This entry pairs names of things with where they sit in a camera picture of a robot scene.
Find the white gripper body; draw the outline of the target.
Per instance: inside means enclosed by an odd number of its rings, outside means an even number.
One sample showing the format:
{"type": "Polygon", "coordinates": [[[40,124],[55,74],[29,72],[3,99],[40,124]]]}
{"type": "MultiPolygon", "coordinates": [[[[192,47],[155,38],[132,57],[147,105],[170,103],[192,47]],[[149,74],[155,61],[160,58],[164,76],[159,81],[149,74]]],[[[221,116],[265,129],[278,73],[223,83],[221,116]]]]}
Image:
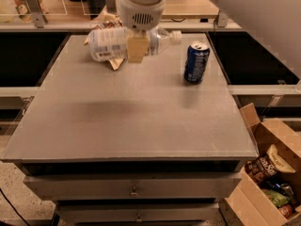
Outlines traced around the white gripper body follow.
{"type": "Polygon", "coordinates": [[[123,24],[134,30],[152,30],[162,17],[166,0],[141,4],[137,0],[118,0],[119,17],[123,24]]]}

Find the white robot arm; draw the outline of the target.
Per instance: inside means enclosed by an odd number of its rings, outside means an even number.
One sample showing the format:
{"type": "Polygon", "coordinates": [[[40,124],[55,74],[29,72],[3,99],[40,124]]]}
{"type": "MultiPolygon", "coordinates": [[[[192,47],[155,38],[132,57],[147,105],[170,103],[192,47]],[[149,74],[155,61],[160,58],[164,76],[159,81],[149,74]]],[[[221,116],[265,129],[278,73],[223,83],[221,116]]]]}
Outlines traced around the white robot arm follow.
{"type": "Polygon", "coordinates": [[[150,45],[148,31],[162,17],[166,0],[118,0],[119,17],[130,30],[127,39],[128,61],[141,63],[150,45]]]}

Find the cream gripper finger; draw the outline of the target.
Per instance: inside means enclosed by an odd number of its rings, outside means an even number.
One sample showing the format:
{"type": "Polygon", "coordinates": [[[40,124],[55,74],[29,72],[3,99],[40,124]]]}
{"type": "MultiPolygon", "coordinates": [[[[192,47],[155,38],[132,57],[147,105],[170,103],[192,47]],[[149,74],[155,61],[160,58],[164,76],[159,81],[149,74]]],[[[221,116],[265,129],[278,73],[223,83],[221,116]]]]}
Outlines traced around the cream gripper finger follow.
{"type": "Polygon", "coordinates": [[[141,63],[148,52],[150,37],[146,31],[131,31],[127,39],[127,54],[130,63],[141,63]]]}

